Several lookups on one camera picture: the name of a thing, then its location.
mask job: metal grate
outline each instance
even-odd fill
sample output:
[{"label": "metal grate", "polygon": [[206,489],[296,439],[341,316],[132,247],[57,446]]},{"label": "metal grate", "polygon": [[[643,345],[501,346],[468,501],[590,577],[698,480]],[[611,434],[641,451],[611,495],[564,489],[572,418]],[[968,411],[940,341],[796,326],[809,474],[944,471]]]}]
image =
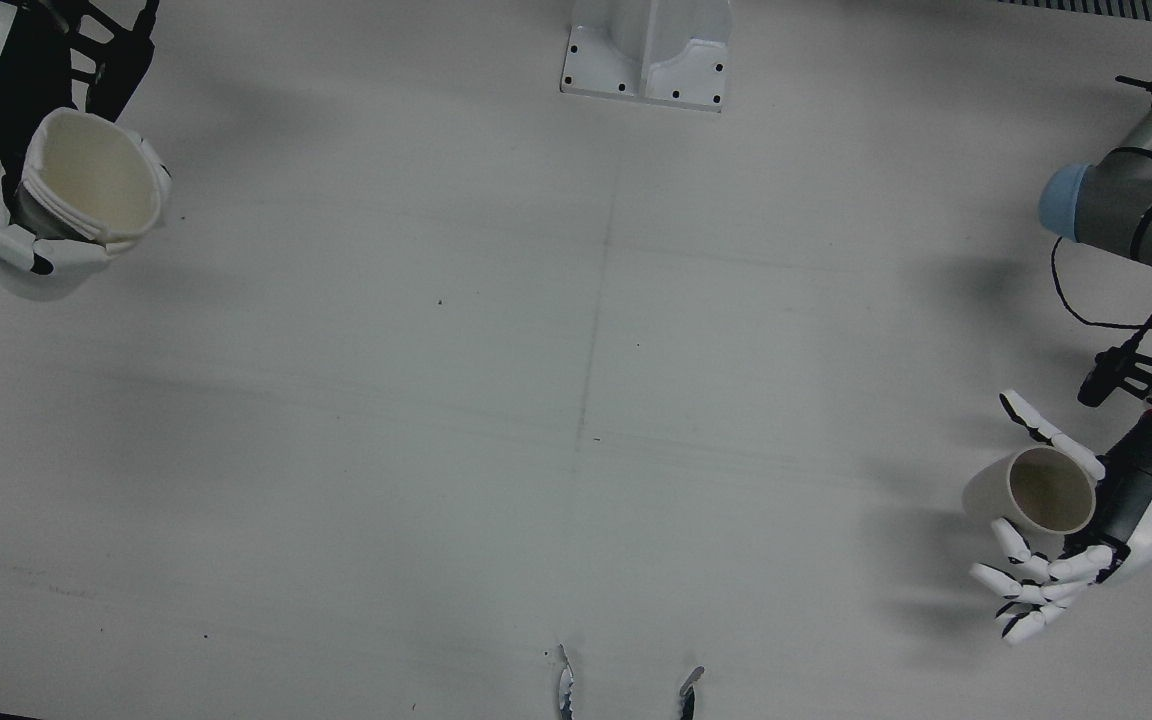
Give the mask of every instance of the metal grate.
[{"label": "metal grate", "polygon": [[1029,5],[1030,8],[1051,8],[1115,18],[1149,20],[1152,22],[1152,0],[998,0],[1000,3]]}]

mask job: table surface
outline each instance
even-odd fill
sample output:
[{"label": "table surface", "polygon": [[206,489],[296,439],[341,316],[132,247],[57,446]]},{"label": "table surface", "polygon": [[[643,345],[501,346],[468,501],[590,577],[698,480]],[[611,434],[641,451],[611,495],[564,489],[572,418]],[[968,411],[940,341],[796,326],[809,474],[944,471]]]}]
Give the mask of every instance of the table surface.
[{"label": "table surface", "polygon": [[1152,24],[735,5],[713,114],[561,94],[566,0],[165,3],[165,227],[0,287],[0,711],[544,719],[563,643],[584,719],[1152,717],[1152,566],[1007,647],[958,510],[999,391],[1139,410],[1036,205]]}]

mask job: blue joint cap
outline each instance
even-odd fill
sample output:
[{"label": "blue joint cap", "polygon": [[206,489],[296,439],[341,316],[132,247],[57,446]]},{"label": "blue joint cap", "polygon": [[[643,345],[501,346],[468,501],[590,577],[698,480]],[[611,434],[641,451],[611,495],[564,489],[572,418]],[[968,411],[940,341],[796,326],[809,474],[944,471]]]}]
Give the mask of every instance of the blue joint cap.
[{"label": "blue joint cap", "polygon": [[1074,218],[1078,214],[1078,192],[1091,165],[1066,165],[1047,181],[1038,200],[1038,222],[1060,236],[1078,242],[1074,234]]}]

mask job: robotic hand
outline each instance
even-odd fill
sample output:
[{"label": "robotic hand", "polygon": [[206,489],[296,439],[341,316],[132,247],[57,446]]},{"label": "robotic hand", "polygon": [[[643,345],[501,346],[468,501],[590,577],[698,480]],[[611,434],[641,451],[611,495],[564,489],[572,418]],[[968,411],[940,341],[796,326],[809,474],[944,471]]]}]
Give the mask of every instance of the robotic hand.
[{"label": "robotic hand", "polygon": [[[0,0],[0,282],[18,295],[63,296],[160,223],[170,176],[114,124],[150,65],[156,8],[123,29],[88,0]],[[109,40],[81,35],[83,18]],[[74,51],[93,73],[73,69]]]},{"label": "robotic hand", "polygon": [[1030,437],[1068,454],[1097,480],[1097,510],[1087,526],[1064,538],[1060,558],[1033,551],[1007,518],[991,523],[1010,570],[975,564],[972,577],[1002,597],[1002,638],[1015,644],[1041,631],[1083,591],[1123,578],[1152,560],[1152,409],[1101,461],[1060,432],[1015,391],[1000,396],[1007,414]]},{"label": "robotic hand", "polygon": [[[1145,88],[1152,97],[1152,82],[1117,79]],[[1038,210],[1044,227],[1062,238],[1152,265],[1152,105],[1100,164],[1070,165],[1058,172],[1044,188]],[[1055,276],[1055,250],[1052,260]],[[1073,313],[1068,301],[1064,304]],[[1013,420],[1037,441],[1074,458],[1096,480],[1091,520],[1064,537],[1055,560],[1033,551],[1009,520],[992,521],[1010,568],[975,564],[970,574],[1007,601],[996,620],[1010,643],[1046,628],[1085,589],[1128,577],[1152,560],[1152,357],[1137,353],[1144,333],[1152,331],[1152,314],[1140,325],[1089,323],[1074,314],[1085,324],[1135,331],[1122,346],[1096,356],[1092,372],[1079,387],[1079,402],[1098,407],[1113,391],[1124,389],[1149,409],[1105,456],[1097,457],[1015,392],[1002,393]]]}]

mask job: white mounting bracket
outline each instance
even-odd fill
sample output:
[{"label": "white mounting bracket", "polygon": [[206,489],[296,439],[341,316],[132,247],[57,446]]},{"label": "white mounting bracket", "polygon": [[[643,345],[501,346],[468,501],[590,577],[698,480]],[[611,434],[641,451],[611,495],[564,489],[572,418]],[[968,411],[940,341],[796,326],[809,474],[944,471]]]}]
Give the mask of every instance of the white mounting bracket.
[{"label": "white mounting bracket", "polygon": [[576,0],[559,90],[721,111],[730,0]]}]

